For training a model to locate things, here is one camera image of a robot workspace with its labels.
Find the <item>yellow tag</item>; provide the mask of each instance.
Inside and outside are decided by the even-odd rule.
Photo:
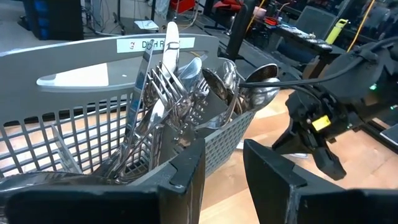
[[[323,117],[319,118],[318,120],[312,122],[312,126],[317,131],[319,131],[329,125],[330,125],[330,120],[327,115],[324,115]]]

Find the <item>spoon bowl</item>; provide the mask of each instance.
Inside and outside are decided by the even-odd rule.
[[[222,66],[217,69],[217,75],[223,77],[224,86],[229,90],[235,89],[236,64],[226,59]]]
[[[209,86],[209,89],[213,91],[220,99],[225,101],[228,97],[228,91],[224,85],[224,82],[219,78],[219,76],[208,68],[202,69],[202,74]]]
[[[144,102],[144,105],[148,108],[151,108],[155,105],[156,101],[159,99],[159,96],[157,95],[156,91],[154,90],[154,87],[151,82],[147,82],[144,86],[142,94],[142,101]]]
[[[201,80],[201,67],[201,59],[195,57],[178,76],[178,79],[181,81],[189,95],[195,91]]]
[[[268,78],[275,78],[278,76],[278,66],[274,63],[269,63],[267,65],[263,65],[257,68],[254,72],[252,72],[246,79],[246,83],[257,83],[263,82]],[[241,89],[241,95],[245,95],[247,88]]]
[[[267,78],[262,83],[279,82],[278,78]],[[249,88],[245,92],[244,111],[257,112],[266,107],[278,94],[279,87]]]
[[[166,114],[164,105],[160,100],[155,102],[155,105],[142,118],[141,122],[137,125],[134,132],[139,138],[144,138],[148,130],[158,125],[163,120]]]

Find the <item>basket grid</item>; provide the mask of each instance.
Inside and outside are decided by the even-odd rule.
[[[67,119],[62,119],[59,111],[52,113],[53,121],[44,121],[43,116],[38,116],[38,124],[27,124],[24,119],[18,126],[0,126],[0,177],[43,170],[62,171],[59,141],[65,143],[84,174],[92,173],[123,141],[126,108],[131,97],[132,93],[79,106],[80,112],[69,108],[71,116]],[[140,111],[138,119],[144,115],[145,110]],[[253,117],[254,113],[246,113],[206,137],[206,176],[228,160]],[[52,127],[61,139],[54,137]],[[129,177],[140,177],[147,172],[149,149],[144,141],[129,158],[126,169]],[[174,154],[178,153],[178,148],[174,148]]]
[[[0,126],[0,177],[37,170],[62,170],[56,145],[59,140],[53,137],[52,125],[57,128],[80,169],[86,174],[92,172],[123,140],[126,126],[123,109],[128,107],[129,101],[122,101],[122,98],[127,98],[127,95],[117,96],[116,103],[106,99],[82,106],[82,114],[70,108],[68,111],[72,116],[67,119],[60,119],[59,113],[52,113],[55,121],[44,122],[43,117],[38,116],[38,124],[27,124],[23,120],[18,121],[18,126]],[[105,108],[101,107],[101,102],[106,102]],[[141,150],[130,162],[132,159],[138,162],[140,157]]]

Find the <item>label on basket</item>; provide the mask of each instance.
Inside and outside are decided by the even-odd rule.
[[[117,53],[143,52],[147,48],[150,40],[154,40],[154,50],[164,49],[164,38],[136,38],[136,39],[117,39]],[[194,37],[180,38],[180,49],[189,49],[195,45]]]

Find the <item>black equipment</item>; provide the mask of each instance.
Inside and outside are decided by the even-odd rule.
[[[26,16],[20,22],[39,40],[83,40],[80,0],[23,0]]]
[[[36,185],[13,195],[8,223],[198,223],[205,183],[205,140],[132,185]]]
[[[398,222],[398,190],[344,190],[253,140],[243,161],[259,223]]]
[[[252,12],[256,7],[256,0],[246,0],[242,4],[241,10],[236,15],[234,25],[232,26],[231,35],[229,37],[228,46],[226,52],[222,57],[226,57],[232,61],[238,58],[239,49],[242,46],[244,36],[246,35],[246,28],[248,27]]]
[[[375,43],[336,58],[325,78],[337,73],[358,58],[363,61],[338,78],[303,86],[310,94],[289,95],[290,125],[272,145],[279,154],[311,153],[317,167],[334,180],[346,172],[338,156],[326,142],[398,104],[398,46],[389,44],[370,51]]]

